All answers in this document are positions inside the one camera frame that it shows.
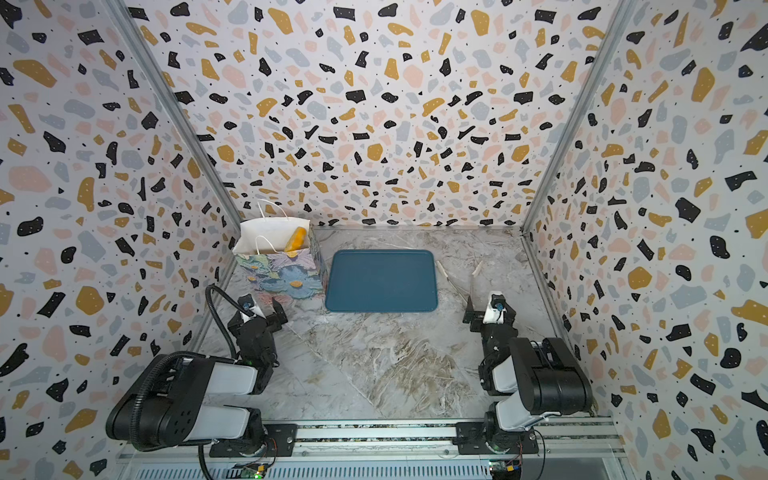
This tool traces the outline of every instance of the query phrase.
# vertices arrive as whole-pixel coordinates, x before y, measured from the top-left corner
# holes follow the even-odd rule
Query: paper gift bag
[[[274,204],[268,200],[258,201]],[[254,289],[295,299],[324,294],[328,270],[310,221],[288,217],[285,212],[283,217],[265,217],[260,204],[259,210],[261,218],[240,224],[240,239],[232,249]],[[283,251],[297,227],[306,229],[304,244],[298,250]]]

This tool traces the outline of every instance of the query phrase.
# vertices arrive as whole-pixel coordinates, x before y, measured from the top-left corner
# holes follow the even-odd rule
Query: terrazzo wallpaper
[[[768,478],[767,22],[638,2],[531,233],[637,478]]]
[[[0,478],[113,478],[107,415],[197,331],[233,223],[100,3],[0,15]]]
[[[615,2],[128,5],[243,218],[509,226]]]

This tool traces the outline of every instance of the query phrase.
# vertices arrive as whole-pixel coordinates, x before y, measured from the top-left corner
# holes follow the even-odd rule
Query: marble surface
[[[472,271],[473,303],[484,309],[488,292],[504,293],[517,311],[520,336],[554,336],[541,294],[522,246],[511,230],[315,229],[323,258],[344,249],[430,250],[459,287],[467,290]],[[280,367],[259,396],[210,401],[261,409],[265,419],[433,419],[478,418],[493,398],[478,380],[482,361],[478,333],[462,323],[464,300],[438,276],[439,306],[430,313],[330,313],[323,298],[283,303],[289,322],[275,334]],[[227,292],[255,293],[236,267]],[[269,305],[269,297],[255,295]],[[233,315],[220,308],[226,323]],[[200,351],[228,356],[215,325]]]

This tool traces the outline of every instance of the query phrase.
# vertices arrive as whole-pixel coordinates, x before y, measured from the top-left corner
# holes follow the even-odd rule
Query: blue tray
[[[339,250],[326,293],[331,312],[432,312],[435,258],[428,250]]]

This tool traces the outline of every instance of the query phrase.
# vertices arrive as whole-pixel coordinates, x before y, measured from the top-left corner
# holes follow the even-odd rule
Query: white rope handle
[[[272,242],[270,242],[270,239],[266,238],[264,235],[258,235],[256,238],[254,238],[254,240],[259,240],[260,238],[263,238],[264,240],[266,240],[266,242],[270,245],[270,247],[272,247],[272,250],[277,252],[277,248],[275,248],[275,246],[272,245]],[[256,255],[261,255],[261,252],[259,251],[259,242],[258,241],[254,242],[254,244],[256,247]]]
[[[280,205],[278,205],[278,204],[276,204],[274,202],[271,202],[271,201],[267,200],[266,198],[257,198],[256,202],[257,202],[257,205],[259,206],[259,212],[261,212],[261,216],[262,217],[265,217],[266,215],[264,215],[264,210],[261,210],[261,202],[267,202],[268,204],[272,204],[275,207],[280,208],[280,211],[283,212],[283,215],[285,215],[285,218],[288,217],[288,214],[286,214],[286,211],[283,210],[283,208]]]

